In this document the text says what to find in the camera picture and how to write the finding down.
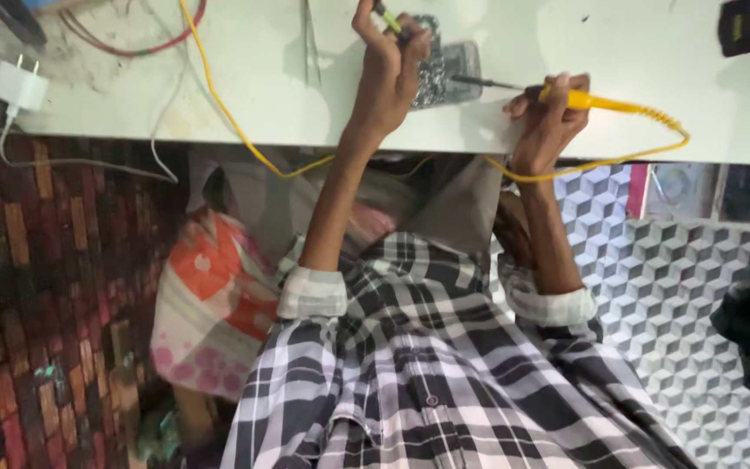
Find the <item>white table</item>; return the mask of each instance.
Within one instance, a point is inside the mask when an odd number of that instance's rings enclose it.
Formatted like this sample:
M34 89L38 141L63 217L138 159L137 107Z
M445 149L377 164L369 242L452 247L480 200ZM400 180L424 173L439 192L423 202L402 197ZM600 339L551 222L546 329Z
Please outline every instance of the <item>white table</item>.
M352 8L355 0L337 0ZM177 0L149 0L163 22L181 29ZM750 163L750 54L724 59L717 43L718 0L391 0L426 4L440 16L444 43L474 39L488 78L530 84L546 73L589 71L592 91L642 102L680 119L693 143L662 160ZM189 0L194 10L195 0ZM118 47L159 42L161 26L141 0L113 0L78 11L97 36ZM219 94L257 144L333 146L351 110L362 45L322 51L322 87L305 82L301 0L210 0L200 32ZM326 37L349 34L338 22ZM49 36L41 73L47 105L17 122L36 133L146 139L182 68L181 48L144 59L99 52L45 17ZM192 73L167 112L160 139L238 142L207 96L191 43ZM8 53L12 47L4 48ZM501 114L512 97L413 112L383 147L504 153L516 138ZM645 119L593 111L566 156L606 158L677 140Z

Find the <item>person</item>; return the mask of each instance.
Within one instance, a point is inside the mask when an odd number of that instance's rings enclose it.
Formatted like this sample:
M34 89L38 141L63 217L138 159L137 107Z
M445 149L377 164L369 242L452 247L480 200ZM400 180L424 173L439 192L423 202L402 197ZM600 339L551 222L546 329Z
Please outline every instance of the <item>person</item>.
M352 116L305 239L280 263L277 324L221 467L694 466L632 365L601 343L551 181L520 186L534 271L507 293L509 305L491 300L470 252L468 240L488 250L502 182L481 158L448 188L473 204L491 200L492 210L434 201L441 206L425 208L418 229L357 259L341 254L362 173L407 116L429 54L428 31L401 16L411 39L399 43L372 25L372 5L361 0L352 24L368 46ZM589 77L547 83L545 105L519 97L505 107L526 121L510 164L521 175L552 173L587 125L588 113L566 102ZM431 227L437 234L420 234Z

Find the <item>power plug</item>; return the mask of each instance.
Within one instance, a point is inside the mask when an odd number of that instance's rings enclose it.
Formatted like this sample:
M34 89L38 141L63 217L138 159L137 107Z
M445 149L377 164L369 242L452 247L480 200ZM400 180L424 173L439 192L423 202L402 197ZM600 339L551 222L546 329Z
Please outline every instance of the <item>power plug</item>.
M39 62L34 64L33 70L26 70L22 68L22 59L20 54L16 65L0 60L0 100L7 102L8 127L19 109L41 109L48 90L48 79L36 74Z

